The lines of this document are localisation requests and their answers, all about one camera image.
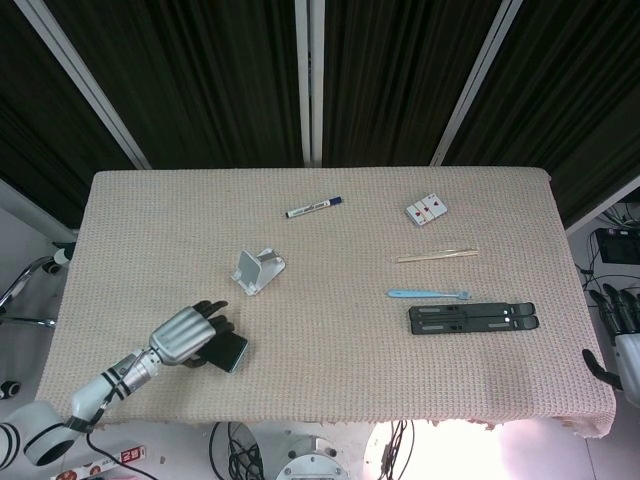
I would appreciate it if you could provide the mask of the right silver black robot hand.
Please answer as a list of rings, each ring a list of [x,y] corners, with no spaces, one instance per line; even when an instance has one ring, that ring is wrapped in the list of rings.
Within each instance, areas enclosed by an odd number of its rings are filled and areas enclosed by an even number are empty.
[[[604,294],[589,290],[596,303],[599,318],[607,332],[615,356],[617,372],[605,370],[589,349],[582,357],[591,374],[614,390],[624,393],[626,400],[639,407],[639,296],[603,284]]]

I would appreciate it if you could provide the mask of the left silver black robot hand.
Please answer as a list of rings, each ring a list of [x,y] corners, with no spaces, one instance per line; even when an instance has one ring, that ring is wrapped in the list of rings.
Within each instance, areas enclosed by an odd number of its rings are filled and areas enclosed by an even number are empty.
[[[165,366],[177,366],[190,360],[215,336],[234,327],[224,315],[217,315],[227,301],[199,301],[173,315],[149,337],[149,347]]]

